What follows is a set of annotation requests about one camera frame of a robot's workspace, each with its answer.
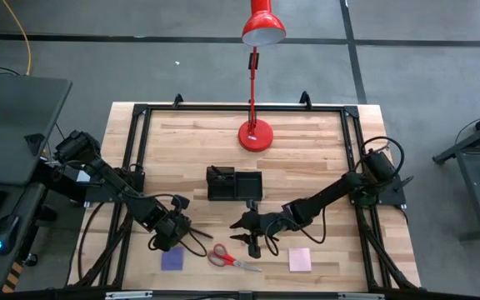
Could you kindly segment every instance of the wooden tabletop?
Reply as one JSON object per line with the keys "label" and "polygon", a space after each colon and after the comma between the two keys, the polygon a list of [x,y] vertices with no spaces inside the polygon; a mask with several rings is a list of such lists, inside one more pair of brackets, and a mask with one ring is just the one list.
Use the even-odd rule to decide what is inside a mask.
{"label": "wooden tabletop", "polygon": [[[102,157],[113,167],[122,165],[133,104],[115,102],[112,105],[102,142]],[[378,105],[361,105],[358,108],[365,140],[386,135]],[[261,213],[280,212],[284,203],[312,196],[338,180],[348,170],[338,114],[259,112],[257,116],[272,125],[274,140],[268,150],[253,153],[245,151],[238,144],[238,128],[246,121],[245,112],[153,112],[144,162],[144,192],[178,193],[190,198],[190,206],[183,213],[192,219],[194,228],[214,236],[213,240],[201,238],[206,249],[212,249],[215,243],[222,243],[234,257],[261,268],[262,272],[249,272],[237,267],[215,267],[206,258],[196,257],[188,251],[185,251],[182,271],[162,272],[162,252],[148,250],[148,240],[152,234],[135,223],[127,256],[124,289],[296,292],[367,290],[357,220],[348,197],[327,207],[327,240],[322,245],[310,241],[300,232],[281,232],[278,235],[281,239],[278,243],[279,256],[274,257],[261,238],[262,257],[254,259],[248,256],[247,246],[229,238],[233,234],[246,232],[242,229],[229,229],[229,225],[236,222],[247,209],[244,202],[207,200],[207,166],[213,164],[235,167],[237,171],[262,171],[264,199],[260,205]],[[138,124],[132,163],[137,156],[142,122],[140,120]],[[353,126],[350,130],[354,151],[358,154]],[[170,206],[169,201],[163,199],[167,206]],[[91,208],[87,210],[83,228],[91,211]],[[84,272],[93,265],[105,247],[112,212],[113,205],[105,204],[92,221],[82,250]],[[387,252],[407,278],[419,285],[404,216],[393,207],[379,207],[378,212]],[[317,217],[306,230],[319,239],[323,230],[322,218]],[[189,236],[183,241],[196,251],[199,249]],[[289,272],[289,248],[311,249],[310,273]],[[378,260],[375,255],[372,258],[376,279],[380,283]],[[111,278],[117,261],[118,252],[115,252]],[[77,280],[76,251],[68,283]]]}

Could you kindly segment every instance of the red desk lamp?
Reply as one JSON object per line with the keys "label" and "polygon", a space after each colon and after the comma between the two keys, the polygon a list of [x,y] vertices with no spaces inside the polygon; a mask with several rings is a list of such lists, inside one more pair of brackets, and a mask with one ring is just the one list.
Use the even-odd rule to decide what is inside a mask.
{"label": "red desk lamp", "polygon": [[242,41],[253,47],[250,55],[251,108],[248,120],[238,130],[238,141],[251,152],[261,152],[272,144],[272,127],[263,120],[257,120],[255,113],[255,70],[258,67],[258,46],[279,43],[286,36],[281,21],[272,13],[271,0],[251,0],[251,17],[243,28]]}

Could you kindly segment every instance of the sticky note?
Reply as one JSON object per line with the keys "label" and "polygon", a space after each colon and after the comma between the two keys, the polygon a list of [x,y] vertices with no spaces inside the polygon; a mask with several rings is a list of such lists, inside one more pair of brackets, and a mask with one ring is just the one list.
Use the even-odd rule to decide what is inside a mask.
{"label": "sticky note", "polygon": [[288,249],[288,264],[290,272],[308,273],[313,270],[309,248]]}
{"label": "sticky note", "polygon": [[184,247],[173,247],[168,252],[162,253],[160,269],[163,271],[183,270]]}

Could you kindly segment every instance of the red scissors handle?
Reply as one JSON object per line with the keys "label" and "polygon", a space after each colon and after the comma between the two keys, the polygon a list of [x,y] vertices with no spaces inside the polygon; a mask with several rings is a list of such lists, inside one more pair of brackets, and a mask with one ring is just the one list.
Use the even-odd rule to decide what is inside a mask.
{"label": "red scissors handle", "polygon": [[227,253],[227,249],[222,244],[216,244],[212,252],[208,254],[208,260],[219,266],[234,266],[236,259]]}

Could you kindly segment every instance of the black metal frame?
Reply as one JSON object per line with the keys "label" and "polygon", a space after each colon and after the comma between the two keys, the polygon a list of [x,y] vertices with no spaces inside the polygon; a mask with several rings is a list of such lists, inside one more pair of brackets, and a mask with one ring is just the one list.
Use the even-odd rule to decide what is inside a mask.
{"label": "black metal frame", "polygon": [[[466,151],[471,152],[471,149],[475,148],[476,146],[480,146],[480,129],[461,142],[458,142],[444,152],[433,157],[432,160],[436,164],[444,164],[450,158],[457,159],[462,178],[464,179],[464,183],[466,184],[466,188],[470,194],[471,203],[477,215],[477,221],[480,227],[480,187],[476,183],[476,178],[478,178],[478,176],[477,174],[472,174],[470,172],[468,168],[468,165],[470,164],[468,161],[469,154],[467,155],[465,153]],[[478,240],[480,239],[480,230],[476,232],[465,233],[459,239],[461,242]]]}
{"label": "black metal frame", "polygon": [[[190,104],[190,103],[182,103],[181,101],[178,101],[178,99],[182,99],[180,95],[176,96],[176,101],[173,104],[152,104],[152,103],[144,103],[144,104],[135,104],[132,110],[132,120],[131,120],[131,125],[129,127],[129,133],[127,136],[127,146],[125,149],[125,156],[123,158],[123,164],[122,167],[129,169],[129,163],[131,160],[131,152],[133,151],[133,144],[134,144],[134,137],[136,136],[136,129],[138,125],[138,119],[141,115],[144,115],[144,120],[143,120],[143,127],[142,127],[142,136],[140,139],[140,144],[138,146],[138,156],[137,156],[137,162],[136,168],[141,168],[143,169],[143,156],[146,150],[146,144],[147,144],[147,138],[148,138],[148,133],[149,133],[149,125],[151,123],[151,116],[153,111],[242,111],[242,112],[248,112],[249,111],[249,104],[232,104],[232,105],[214,105],[214,104]],[[348,120],[352,120],[352,126],[353,129],[356,133],[356,139],[358,145],[362,145],[364,140],[363,140],[363,133],[362,133],[362,128],[360,124],[360,117],[358,113],[358,107],[357,106],[335,106],[335,105],[312,105],[310,101],[307,101],[305,99],[310,100],[308,95],[304,92],[300,104],[293,104],[293,105],[272,105],[272,104],[258,104],[256,106],[258,112],[325,112],[325,113],[338,113],[341,124],[342,124],[342,134],[344,137],[344,147],[346,148],[346,156],[347,156],[347,165],[349,170],[352,170],[355,166],[355,157],[353,153],[353,146],[351,142],[351,134],[348,126]],[[116,204],[114,208],[114,212],[112,214],[112,220],[111,220],[111,227],[109,229],[109,240],[112,238],[113,234],[117,230],[117,224],[119,222],[119,214],[121,211],[121,206],[122,204]],[[363,209],[360,208],[359,206],[355,206],[355,212],[357,215],[357,222],[360,223],[361,220],[364,219],[364,214],[363,214]],[[375,207],[372,207],[370,209],[370,218],[372,220],[372,233],[373,236],[377,239],[378,245],[380,247],[383,247],[383,238],[380,230],[380,224],[379,224],[379,218],[378,218],[378,212]],[[364,232],[362,226],[358,226],[358,231],[359,231],[359,238],[361,241],[361,249],[362,249],[362,259],[364,261],[364,268],[365,268],[365,274],[366,274],[366,279],[367,279],[367,287],[368,290],[372,290],[374,288],[378,288],[377,282],[375,280],[374,274],[373,274],[373,265],[372,265],[372,259],[371,259],[371,253],[369,251],[368,247],[368,238],[367,234]],[[127,232],[125,235],[123,242],[122,242],[122,248],[119,253],[119,260],[118,260],[118,266],[117,266],[117,272],[115,279],[113,281],[113,285],[121,287],[122,282],[123,282],[123,273],[125,270],[125,262],[127,261],[127,255],[128,255],[128,241],[130,238],[130,231]],[[390,282],[390,276],[388,272],[387,266],[383,263],[381,259],[380,261],[380,266],[381,266],[381,271],[382,271],[382,285],[385,288],[390,288],[391,282]],[[100,285],[106,285],[107,284],[107,278],[108,278],[108,270],[110,268],[110,262],[105,266],[105,268],[102,271],[102,277],[100,278]],[[171,293],[176,294],[177,291],[164,291],[165,293]],[[333,295],[333,293],[316,293],[317,295]],[[281,292],[275,292],[275,296],[277,295],[284,295]]]}

